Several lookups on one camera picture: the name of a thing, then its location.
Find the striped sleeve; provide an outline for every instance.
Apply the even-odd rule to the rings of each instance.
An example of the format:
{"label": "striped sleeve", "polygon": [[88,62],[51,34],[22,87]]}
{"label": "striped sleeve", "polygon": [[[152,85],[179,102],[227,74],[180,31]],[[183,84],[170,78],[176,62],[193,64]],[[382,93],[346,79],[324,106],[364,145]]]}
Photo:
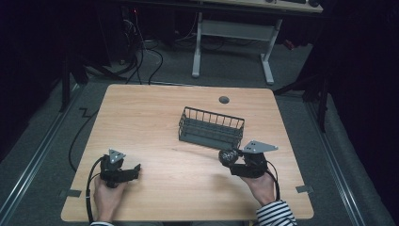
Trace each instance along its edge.
{"label": "striped sleeve", "polygon": [[92,222],[90,224],[90,226],[114,226],[114,225],[111,223],[108,223],[108,222],[96,221],[96,222]]}
{"label": "striped sleeve", "polygon": [[271,202],[256,211],[259,226],[291,226],[296,220],[290,207],[284,201]]}

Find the gray carpet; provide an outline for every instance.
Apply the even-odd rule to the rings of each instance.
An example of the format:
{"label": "gray carpet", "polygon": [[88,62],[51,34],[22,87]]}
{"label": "gray carpet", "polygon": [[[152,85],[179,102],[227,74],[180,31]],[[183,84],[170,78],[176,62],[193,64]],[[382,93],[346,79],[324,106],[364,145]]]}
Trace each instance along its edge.
{"label": "gray carpet", "polygon": [[[187,43],[184,44],[185,47],[176,45],[170,48],[160,44],[154,48],[162,54],[163,63],[152,78],[153,84],[278,89],[296,80],[311,50],[311,46],[307,46],[289,51],[284,46],[277,45],[270,58],[275,76],[275,85],[270,87],[265,84],[257,53],[262,51],[263,43],[253,42],[245,47],[225,44],[217,51],[204,50],[201,75],[197,79],[190,75],[194,47],[187,46]],[[155,46],[155,43],[147,43],[148,50],[144,51],[143,65],[139,71],[140,80],[144,84],[161,63],[161,57],[150,50],[151,45]],[[205,47],[218,46],[209,44]],[[118,70],[120,67],[115,65],[112,70]],[[107,86],[112,83],[116,82],[91,76],[90,82],[83,89],[79,89],[82,93],[75,99],[69,114],[55,135],[40,169],[16,209],[11,211],[9,225],[87,225],[85,222],[68,223],[61,220],[60,213],[65,197],[60,197],[60,193],[71,186],[74,172],[68,162],[68,151],[74,137],[88,119],[84,117],[84,110],[81,108],[88,110],[87,115],[95,112],[101,104]],[[138,83],[139,80],[135,75],[131,84]],[[324,145],[313,123],[314,118],[307,108],[309,104],[304,104],[298,94],[300,93],[289,92],[278,96],[277,101],[305,184],[314,190],[309,194],[314,217],[300,220],[299,225],[352,225],[328,166]],[[61,88],[57,86],[51,98],[32,117],[19,142],[1,163],[0,203],[6,202],[8,194],[18,182],[56,119],[61,107],[60,96]],[[84,127],[72,147],[72,162],[75,166],[78,165],[84,151],[94,120],[92,119]],[[326,128],[329,143],[354,193],[365,224],[394,225],[348,141],[331,100],[328,101]]]}

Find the wire basket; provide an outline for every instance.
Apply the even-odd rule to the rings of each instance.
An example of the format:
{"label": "wire basket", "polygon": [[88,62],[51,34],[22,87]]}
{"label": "wire basket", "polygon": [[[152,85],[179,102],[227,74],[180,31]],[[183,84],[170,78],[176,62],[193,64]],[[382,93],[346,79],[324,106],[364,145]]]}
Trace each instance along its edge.
{"label": "wire basket", "polygon": [[238,148],[244,119],[186,106],[179,122],[179,140],[219,150]]}

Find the person's right hand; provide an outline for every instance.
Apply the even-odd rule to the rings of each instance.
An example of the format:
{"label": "person's right hand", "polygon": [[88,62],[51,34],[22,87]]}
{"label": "person's right hand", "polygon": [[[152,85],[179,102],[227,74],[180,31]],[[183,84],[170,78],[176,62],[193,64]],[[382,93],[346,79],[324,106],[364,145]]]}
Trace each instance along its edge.
{"label": "person's right hand", "polygon": [[255,197],[261,206],[276,200],[274,195],[274,181],[269,174],[265,173],[258,178],[241,177],[241,179],[247,183],[253,197]]}
{"label": "person's right hand", "polygon": [[94,179],[94,201],[98,210],[97,221],[112,222],[114,215],[120,207],[122,193],[127,182],[120,183],[116,188],[106,186],[106,181],[99,176]]}

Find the person's left hand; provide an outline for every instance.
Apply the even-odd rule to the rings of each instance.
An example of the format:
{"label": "person's left hand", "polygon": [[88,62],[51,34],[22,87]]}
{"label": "person's left hand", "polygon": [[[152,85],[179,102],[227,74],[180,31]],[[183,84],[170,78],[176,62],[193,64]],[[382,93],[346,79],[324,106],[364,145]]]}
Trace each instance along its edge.
{"label": "person's left hand", "polygon": [[106,181],[99,176],[95,178],[94,185],[94,202],[97,206],[97,221],[112,222],[114,215],[120,206],[123,190],[127,186],[127,182],[120,183],[116,188],[106,186]]}

